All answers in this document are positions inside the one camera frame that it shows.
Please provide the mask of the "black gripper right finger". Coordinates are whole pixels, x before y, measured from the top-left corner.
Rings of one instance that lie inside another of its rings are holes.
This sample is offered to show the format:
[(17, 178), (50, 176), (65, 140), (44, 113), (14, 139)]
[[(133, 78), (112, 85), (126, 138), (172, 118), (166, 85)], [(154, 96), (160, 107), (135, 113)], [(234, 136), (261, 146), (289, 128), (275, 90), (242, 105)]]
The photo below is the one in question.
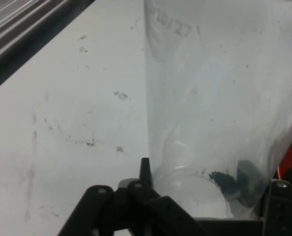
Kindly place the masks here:
[(255, 206), (264, 195), (263, 220), (236, 221), (236, 235), (241, 236), (292, 236), (292, 186), (285, 181), (265, 183), (264, 176), (248, 160), (237, 166), (240, 201), (244, 206)]

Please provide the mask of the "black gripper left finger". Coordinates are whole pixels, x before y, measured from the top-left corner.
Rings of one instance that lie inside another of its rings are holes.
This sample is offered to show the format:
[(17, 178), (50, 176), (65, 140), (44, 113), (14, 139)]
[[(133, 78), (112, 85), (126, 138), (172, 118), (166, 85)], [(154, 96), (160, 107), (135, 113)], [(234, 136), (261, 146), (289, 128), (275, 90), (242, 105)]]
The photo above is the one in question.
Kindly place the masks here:
[(60, 236), (204, 236), (205, 229), (168, 196), (152, 187), (150, 162), (141, 159), (139, 178), (125, 179), (114, 191), (89, 187), (59, 232)]

